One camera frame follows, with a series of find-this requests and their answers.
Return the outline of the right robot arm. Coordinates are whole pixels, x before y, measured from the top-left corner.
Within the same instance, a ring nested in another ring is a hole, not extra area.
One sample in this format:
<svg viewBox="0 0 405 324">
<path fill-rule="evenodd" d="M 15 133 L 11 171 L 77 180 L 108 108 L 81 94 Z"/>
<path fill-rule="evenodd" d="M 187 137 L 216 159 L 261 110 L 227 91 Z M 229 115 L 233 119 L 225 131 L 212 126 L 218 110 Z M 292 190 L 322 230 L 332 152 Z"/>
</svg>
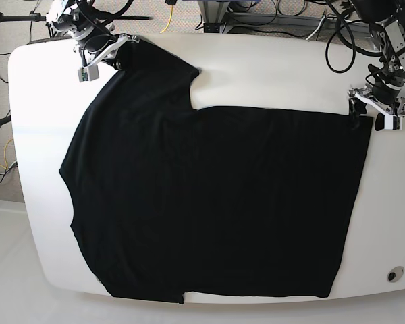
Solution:
<svg viewBox="0 0 405 324">
<path fill-rule="evenodd" d="M 114 35 L 107 25 L 120 18 L 133 4 L 126 1 L 117 12 L 101 11 L 93 1 L 54 1 L 46 15 L 47 23 L 58 32 L 68 33 L 77 42 L 82 60 L 78 69 L 81 82 L 99 77 L 98 64 L 105 62 L 117 70 L 129 67 L 129 48 L 137 36 Z"/>
</svg>

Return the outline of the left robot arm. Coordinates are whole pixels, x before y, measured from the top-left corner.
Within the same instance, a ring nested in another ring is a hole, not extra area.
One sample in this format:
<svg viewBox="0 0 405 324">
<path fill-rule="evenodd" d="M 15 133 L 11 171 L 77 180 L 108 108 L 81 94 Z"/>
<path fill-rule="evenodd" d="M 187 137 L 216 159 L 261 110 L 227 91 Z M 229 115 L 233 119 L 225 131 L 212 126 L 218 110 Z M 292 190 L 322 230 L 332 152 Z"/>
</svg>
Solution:
<svg viewBox="0 0 405 324">
<path fill-rule="evenodd" d="M 370 64 L 367 83 L 362 88 L 348 91 L 349 112 L 355 122 L 367 113 L 367 106 L 376 109 L 376 130 L 401 130 L 405 117 L 405 98 L 399 95 L 405 85 L 405 1 L 351 1 L 336 16 L 333 35 L 353 55 L 376 57 L 381 67 Z M 371 41 L 377 50 L 359 47 L 347 17 L 357 14 L 359 22 L 367 25 Z"/>
</svg>

